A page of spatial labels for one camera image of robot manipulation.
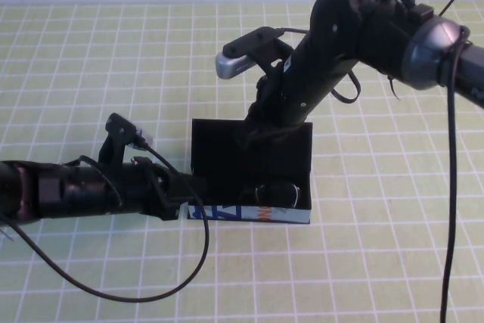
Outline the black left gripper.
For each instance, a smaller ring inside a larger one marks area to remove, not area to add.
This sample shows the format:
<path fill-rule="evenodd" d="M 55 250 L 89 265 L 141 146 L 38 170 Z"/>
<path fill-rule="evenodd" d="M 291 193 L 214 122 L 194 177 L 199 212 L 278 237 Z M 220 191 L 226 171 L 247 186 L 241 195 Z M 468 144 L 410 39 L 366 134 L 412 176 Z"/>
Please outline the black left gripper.
<path fill-rule="evenodd" d="M 139 213 L 163 221 L 178 219 L 181 203 L 168 197 L 170 177 L 166 168 L 151 160 L 123 163 L 115 170 L 115 186 L 120 197 L 116 211 Z M 207 188 L 205 178 L 193 175 L 184 175 L 183 178 L 193 189 Z M 206 203 L 203 195 L 196 191 L 185 191 L 181 201 L 192 204 Z"/>

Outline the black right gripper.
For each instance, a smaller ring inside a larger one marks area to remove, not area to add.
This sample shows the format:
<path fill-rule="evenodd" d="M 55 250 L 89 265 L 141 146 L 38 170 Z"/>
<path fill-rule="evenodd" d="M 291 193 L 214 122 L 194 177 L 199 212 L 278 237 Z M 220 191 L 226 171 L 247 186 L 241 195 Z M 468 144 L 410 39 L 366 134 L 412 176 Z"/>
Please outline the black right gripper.
<path fill-rule="evenodd" d="M 262 136 L 292 132 L 303 124 L 303 81 L 291 71 L 276 69 L 256 84 L 256 100 L 246 122 L 249 134 Z"/>

